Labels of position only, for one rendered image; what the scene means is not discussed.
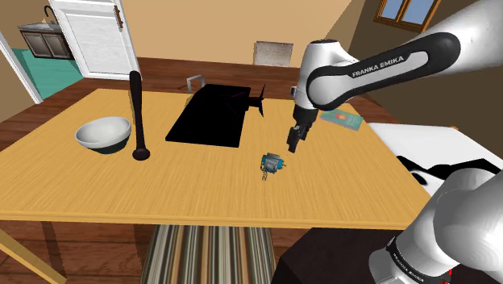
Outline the white door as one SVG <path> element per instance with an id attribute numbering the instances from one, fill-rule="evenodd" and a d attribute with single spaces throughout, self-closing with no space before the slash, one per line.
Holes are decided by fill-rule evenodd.
<path id="1" fill-rule="evenodd" d="M 85 78 L 129 79 L 139 71 L 121 0 L 48 0 Z"/>

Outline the white bowl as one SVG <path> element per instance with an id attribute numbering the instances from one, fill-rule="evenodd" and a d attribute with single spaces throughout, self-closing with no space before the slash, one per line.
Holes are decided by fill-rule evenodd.
<path id="1" fill-rule="evenodd" d="M 111 154 L 126 146 L 130 134 L 131 123 L 128 119 L 110 116 L 82 125 L 76 131 L 75 139 L 85 148 L 101 154 Z"/>

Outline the grey metal chair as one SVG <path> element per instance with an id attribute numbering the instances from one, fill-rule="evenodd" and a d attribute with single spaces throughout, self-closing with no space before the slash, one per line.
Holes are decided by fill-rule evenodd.
<path id="1" fill-rule="evenodd" d="M 201 83 L 200 86 L 195 86 L 193 84 L 194 81 L 199 81 Z M 206 84 L 206 80 L 202 74 L 198 74 L 192 77 L 188 77 L 186 79 L 186 83 L 182 86 L 178 86 L 177 89 L 181 91 L 182 93 L 186 94 L 194 94 L 198 90 L 200 90 L 202 87 L 204 87 Z"/>

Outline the striped rug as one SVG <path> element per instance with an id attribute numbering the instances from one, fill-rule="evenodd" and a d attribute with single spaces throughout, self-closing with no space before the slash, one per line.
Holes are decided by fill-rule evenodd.
<path id="1" fill-rule="evenodd" d="M 139 284 L 271 284 L 269 228 L 157 225 Z"/>

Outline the dark robot stand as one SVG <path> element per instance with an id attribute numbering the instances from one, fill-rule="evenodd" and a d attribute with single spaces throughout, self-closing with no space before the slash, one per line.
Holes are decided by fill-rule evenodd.
<path id="1" fill-rule="evenodd" d="M 375 284 L 368 265 L 397 230 L 311 228 L 279 258 L 271 284 Z"/>

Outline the black flat monitor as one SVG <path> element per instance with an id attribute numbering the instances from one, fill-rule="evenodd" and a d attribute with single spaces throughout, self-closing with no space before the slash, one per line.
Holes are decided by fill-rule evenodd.
<path id="1" fill-rule="evenodd" d="M 239 147 L 250 107 L 263 111 L 264 96 L 244 86 L 208 84 L 198 90 L 166 135 L 169 142 Z"/>

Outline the white black patterned furniture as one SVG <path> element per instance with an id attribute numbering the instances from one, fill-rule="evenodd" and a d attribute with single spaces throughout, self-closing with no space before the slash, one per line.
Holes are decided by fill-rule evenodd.
<path id="1" fill-rule="evenodd" d="M 430 171 L 436 165 L 457 165 L 484 159 L 503 169 L 500 157 L 453 127 L 392 123 L 370 123 L 369 126 L 395 156 L 414 163 L 408 170 L 430 195 L 445 179 Z"/>

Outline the blue hand mixer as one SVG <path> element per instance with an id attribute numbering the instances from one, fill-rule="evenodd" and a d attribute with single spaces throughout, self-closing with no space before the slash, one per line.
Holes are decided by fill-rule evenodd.
<path id="1" fill-rule="evenodd" d="M 285 166 L 286 164 L 280 155 L 270 152 L 263 155 L 260 162 L 260 170 L 263 173 L 262 180 L 266 181 L 269 173 L 275 174 Z"/>

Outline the beige wall panel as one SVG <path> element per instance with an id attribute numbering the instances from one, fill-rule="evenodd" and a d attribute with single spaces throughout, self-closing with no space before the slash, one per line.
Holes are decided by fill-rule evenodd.
<path id="1" fill-rule="evenodd" d="M 293 44 L 269 41 L 254 43 L 253 64 L 276 67 L 289 67 Z"/>

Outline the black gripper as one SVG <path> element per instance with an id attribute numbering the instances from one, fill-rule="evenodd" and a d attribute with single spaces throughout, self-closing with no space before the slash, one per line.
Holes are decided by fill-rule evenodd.
<path id="1" fill-rule="evenodd" d="M 293 118 L 296 121 L 295 127 L 291 127 L 287 138 L 288 150 L 295 153 L 298 141 L 305 140 L 307 133 L 318 117 L 318 109 L 305 109 L 296 105 L 293 109 Z"/>

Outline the light wooden table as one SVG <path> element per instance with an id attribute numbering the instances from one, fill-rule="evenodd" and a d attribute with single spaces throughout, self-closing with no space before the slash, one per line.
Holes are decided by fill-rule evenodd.
<path id="1" fill-rule="evenodd" d="M 367 124 L 352 131 L 318 120 L 289 152 L 289 100 L 249 110 L 237 148 L 168 142 L 188 99 L 144 94 L 146 161 L 133 158 L 133 140 L 104 155 L 75 139 L 91 120 L 130 118 L 125 90 L 95 90 L 76 102 L 52 96 L 30 107 L 50 117 L 0 151 L 0 220 L 402 229 L 429 199 Z M 268 152 L 286 166 L 263 181 Z"/>

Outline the wooden framed window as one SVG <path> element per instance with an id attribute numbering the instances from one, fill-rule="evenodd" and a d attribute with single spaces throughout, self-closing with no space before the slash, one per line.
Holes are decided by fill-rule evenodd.
<path id="1" fill-rule="evenodd" d="M 375 23 L 422 33 L 442 0 L 380 0 Z"/>

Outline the light wooden bar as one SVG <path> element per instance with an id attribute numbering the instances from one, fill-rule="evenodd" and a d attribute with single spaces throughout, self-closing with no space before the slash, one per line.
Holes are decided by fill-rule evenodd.
<path id="1" fill-rule="evenodd" d="M 55 271 L 50 265 L 22 246 L 2 229 L 0 229 L 0 250 L 51 284 L 65 284 L 67 281 L 63 275 Z"/>

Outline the dark kitchen cabinet with sink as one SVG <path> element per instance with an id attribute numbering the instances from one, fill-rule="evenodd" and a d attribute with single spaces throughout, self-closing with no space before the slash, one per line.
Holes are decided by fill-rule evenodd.
<path id="1" fill-rule="evenodd" d="M 50 23 L 32 23 L 18 26 L 18 29 L 35 58 L 73 60 L 74 56 L 67 43 L 53 9 L 46 5 L 44 13 L 52 12 L 55 21 Z"/>

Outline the teal book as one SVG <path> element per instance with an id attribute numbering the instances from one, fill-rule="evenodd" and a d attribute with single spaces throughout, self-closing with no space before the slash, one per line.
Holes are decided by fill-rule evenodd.
<path id="1" fill-rule="evenodd" d="M 354 131 L 358 131 L 361 123 L 363 122 L 363 118 L 361 116 L 337 109 L 332 111 L 323 111 L 320 114 L 320 119 Z"/>

